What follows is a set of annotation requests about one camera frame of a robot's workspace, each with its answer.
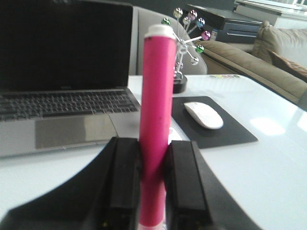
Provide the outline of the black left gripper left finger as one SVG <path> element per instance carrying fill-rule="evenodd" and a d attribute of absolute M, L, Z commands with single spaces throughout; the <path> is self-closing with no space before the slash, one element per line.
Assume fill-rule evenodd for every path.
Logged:
<path fill-rule="evenodd" d="M 79 173 L 11 209 L 3 230 L 135 230 L 140 198 L 140 147 L 112 138 Z"/>

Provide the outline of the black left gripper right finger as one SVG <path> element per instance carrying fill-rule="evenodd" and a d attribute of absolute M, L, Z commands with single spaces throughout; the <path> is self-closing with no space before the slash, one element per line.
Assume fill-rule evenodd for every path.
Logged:
<path fill-rule="evenodd" d="M 165 185 L 169 230 L 260 229 L 222 186 L 195 142 L 171 142 Z"/>

